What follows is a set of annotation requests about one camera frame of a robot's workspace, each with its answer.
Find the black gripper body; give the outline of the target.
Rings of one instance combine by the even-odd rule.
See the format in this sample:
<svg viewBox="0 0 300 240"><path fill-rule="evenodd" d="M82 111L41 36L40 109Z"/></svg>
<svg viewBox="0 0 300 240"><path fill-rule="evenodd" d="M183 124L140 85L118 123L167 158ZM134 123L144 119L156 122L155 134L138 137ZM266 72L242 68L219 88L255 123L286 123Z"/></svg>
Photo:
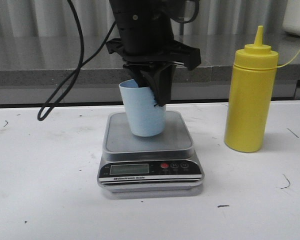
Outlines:
<svg viewBox="0 0 300 240"><path fill-rule="evenodd" d="M201 61L200 49L174 40L170 18L161 14L149 21L140 22L122 18L117 23L119 38L106 43L110 54L119 54L131 64L167 62L193 70Z"/></svg>

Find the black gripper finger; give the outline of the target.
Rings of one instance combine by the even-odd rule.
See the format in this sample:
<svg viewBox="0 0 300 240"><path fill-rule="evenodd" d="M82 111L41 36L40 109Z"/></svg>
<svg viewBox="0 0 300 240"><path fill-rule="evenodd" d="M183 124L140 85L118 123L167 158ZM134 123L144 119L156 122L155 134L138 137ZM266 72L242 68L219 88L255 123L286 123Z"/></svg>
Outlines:
<svg viewBox="0 0 300 240"><path fill-rule="evenodd" d="M148 87L149 83L141 72L141 68L137 65L124 64L122 66L136 82L139 88Z"/></svg>
<svg viewBox="0 0 300 240"><path fill-rule="evenodd" d="M140 70L160 107L171 100L175 70L176 66L171 63L154 63Z"/></svg>

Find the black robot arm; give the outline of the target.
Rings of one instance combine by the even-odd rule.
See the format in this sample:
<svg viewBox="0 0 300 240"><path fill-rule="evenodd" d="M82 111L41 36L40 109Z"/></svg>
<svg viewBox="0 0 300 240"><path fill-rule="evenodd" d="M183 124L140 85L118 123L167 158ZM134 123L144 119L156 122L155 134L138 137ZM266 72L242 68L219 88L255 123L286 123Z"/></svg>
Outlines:
<svg viewBox="0 0 300 240"><path fill-rule="evenodd" d="M198 0L112 0L110 6L119 38L107 42L110 54L122 57L123 68L137 83L150 87L156 105L171 100L177 65L192 71L201 64L200 49L174 39L172 21L193 22Z"/></svg>

